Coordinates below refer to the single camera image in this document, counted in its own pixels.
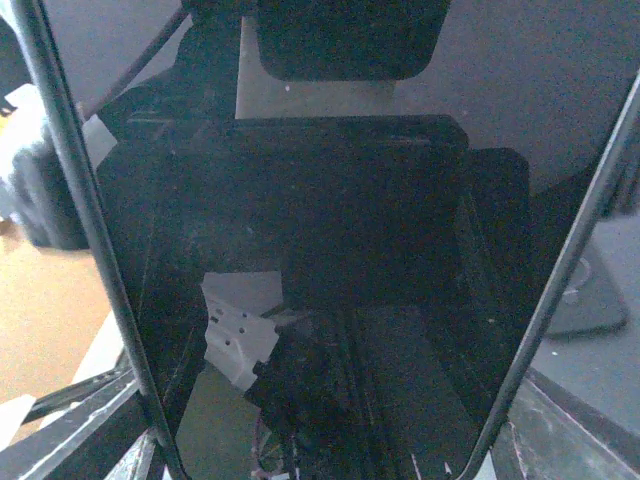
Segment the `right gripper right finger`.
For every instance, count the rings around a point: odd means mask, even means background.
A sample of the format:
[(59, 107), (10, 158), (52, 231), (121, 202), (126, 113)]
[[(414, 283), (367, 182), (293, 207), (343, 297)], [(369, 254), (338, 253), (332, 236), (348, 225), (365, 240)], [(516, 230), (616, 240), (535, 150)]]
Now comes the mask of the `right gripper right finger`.
[(531, 369), (491, 459), (498, 479), (637, 479), (639, 436)]

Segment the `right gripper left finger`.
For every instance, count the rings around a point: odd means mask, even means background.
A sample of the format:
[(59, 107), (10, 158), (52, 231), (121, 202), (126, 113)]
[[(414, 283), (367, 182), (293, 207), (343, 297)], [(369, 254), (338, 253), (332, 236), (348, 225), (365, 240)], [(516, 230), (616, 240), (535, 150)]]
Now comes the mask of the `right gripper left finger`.
[(1, 452), (3, 479), (158, 479), (152, 391), (132, 370)]

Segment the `black phone case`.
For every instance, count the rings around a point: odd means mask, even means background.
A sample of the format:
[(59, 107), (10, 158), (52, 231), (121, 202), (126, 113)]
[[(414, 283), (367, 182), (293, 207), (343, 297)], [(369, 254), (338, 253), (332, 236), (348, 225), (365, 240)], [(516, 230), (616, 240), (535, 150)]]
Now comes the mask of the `black phone case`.
[(558, 302), (547, 338), (604, 335), (627, 326), (629, 307), (606, 255), (625, 243), (624, 229), (632, 220), (622, 217), (596, 225)]

